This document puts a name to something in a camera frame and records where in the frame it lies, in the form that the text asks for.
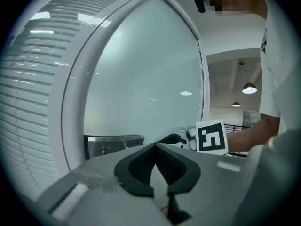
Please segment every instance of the white wall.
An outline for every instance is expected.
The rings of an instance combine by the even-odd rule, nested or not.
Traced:
[[[260,48],[265,20],[257,15],[219,16],[199,13],[194,0],[175,0],[200,32],[206,55],[237,49]]]
[[[244,109],[210,107],[209,120],[222,119],[224,124],[242,126]]]

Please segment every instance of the white sleeve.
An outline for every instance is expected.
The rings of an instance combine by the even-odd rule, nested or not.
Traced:
[[[280,112],[277,109],[271,94],[276,89],[275,80],[273,74],[268,69],[268,62],[266,58],[261,56],[261,68],[262,68],[262,94],[259,113],[270,115],[274,117],[280,117]]]

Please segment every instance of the black railing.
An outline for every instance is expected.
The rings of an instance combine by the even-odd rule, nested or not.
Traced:
[[[240,152],[238,152],[238,153],[228,152],[228,154],[232,155],[234,157],[244,157],[244,158],[246,158],[248,156],[248,155],[240,154]]]
[[[248,126],[236,126],[236,125],[229,125],[224,124],[226,133],[234,133],[234,132],[240,132],[243,130],[248,129]]]

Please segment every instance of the person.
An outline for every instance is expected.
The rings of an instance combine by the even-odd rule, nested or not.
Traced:
[[[285,130],[280,112],[271,94],[292,72],[300,59],[300,38],[285,12],[274,0],[209,0],[210,8],[235,14],[256,14],[266,20],[261,43],[262,95],[259,112],[262,119],[245,131],[227,134],[232,152],[246,152],[264,145]]]

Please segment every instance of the curved glass door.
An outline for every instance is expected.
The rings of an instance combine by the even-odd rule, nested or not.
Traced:
[[[116,30],[88,92],[84,134],[141,135],[152,143],[201,120],[197,39],[164,0],[147,0]]]

